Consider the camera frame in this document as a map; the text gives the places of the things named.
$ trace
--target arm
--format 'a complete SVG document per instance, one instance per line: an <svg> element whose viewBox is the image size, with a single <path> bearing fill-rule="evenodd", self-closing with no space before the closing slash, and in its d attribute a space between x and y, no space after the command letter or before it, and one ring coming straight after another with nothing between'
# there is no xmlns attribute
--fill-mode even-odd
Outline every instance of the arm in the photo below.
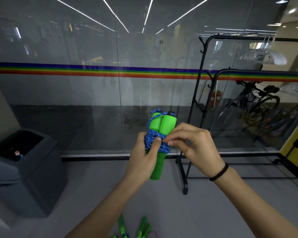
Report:
<svg viewBox="0 0 298 238"><path fill-rule="evenodd" d="M190 140L188 146L183 140ZM184 155L209 178L225 166L207 130L182 123L164 140ZM214 183L232 202L257 238L298 237L298 229L256 194L237 174L228 170Z"/></svg>
<svg viewBox="0 0 298 238"><path fill-rule="evenodd" d="M146 154L145 135L146 132L141 132L138 135L136 146L130 153L124 178L65 238L108 237L125 204L150 178L155 167L161 139L157 137Z"/></svg>

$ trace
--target hand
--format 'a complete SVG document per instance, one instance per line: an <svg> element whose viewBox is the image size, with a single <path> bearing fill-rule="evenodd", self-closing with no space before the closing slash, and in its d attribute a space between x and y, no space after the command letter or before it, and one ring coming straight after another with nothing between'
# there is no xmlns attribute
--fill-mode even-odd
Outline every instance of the hand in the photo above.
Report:
<svg viewBox="0 0 298 238"><path fill-rule="evenodd" d="M146 154L145 135L147 132L140 132L137 137L135 148L130 152L129 163L125 176L134 176L141 182L148 180L157 162L158 150L161 146L161 138L156 137L150 151Z"/></svg>
<svg viewBox="0 0 298 238"><path fill-rule="evenodd" d="M188 146L184 140L191 141ZM164 138L164 143L178 147L207 177L216 176L225 166L208 130L181 123Z"/></svg>

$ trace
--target forearm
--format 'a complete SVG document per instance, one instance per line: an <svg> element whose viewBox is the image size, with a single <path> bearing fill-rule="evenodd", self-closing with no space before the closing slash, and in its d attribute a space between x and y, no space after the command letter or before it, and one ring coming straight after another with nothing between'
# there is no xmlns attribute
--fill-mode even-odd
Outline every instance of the forearm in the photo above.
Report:
<svg viewBox="0 0 298 238"><path fill-rule="evenodd" d="M125 177L65 238L107 238L123 207L142 184L133 176Z"/></svg>
<svg viewBox="0 0 298 238"><path fill-rule="evenodd" d="M298 229L229 168L215 184L229 198L256 237L298 237Z"/></svg>

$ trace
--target fire extinguisher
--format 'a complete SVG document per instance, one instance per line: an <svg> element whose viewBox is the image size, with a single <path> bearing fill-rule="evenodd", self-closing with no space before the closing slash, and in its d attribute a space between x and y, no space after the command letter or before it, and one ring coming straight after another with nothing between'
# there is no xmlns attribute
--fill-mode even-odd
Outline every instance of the fire extinguisher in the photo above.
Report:
<svg viewBox="0 0 298 238"><path fill-rule="evenodd" d="M215 92L212 93L212 98L209 103L209 108L218 108L220 101L222 99L223 93L221 91L217 91L216 95Z"/></svg>

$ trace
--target bracelet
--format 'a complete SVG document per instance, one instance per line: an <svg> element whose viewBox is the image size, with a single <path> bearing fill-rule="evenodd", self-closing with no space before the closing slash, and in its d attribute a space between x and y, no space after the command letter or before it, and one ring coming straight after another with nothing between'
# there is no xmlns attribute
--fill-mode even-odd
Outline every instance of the bracelet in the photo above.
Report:
<svg viewBox="0 0 298 238"><path fill-rule="evenodd" d="M209 180L214 181L214 180L218 179L219 177L221 177L227 171L227 169L228 169L228 164L225 163L224 168L216 176L214 176L213 178L209 178Z"/></svg>

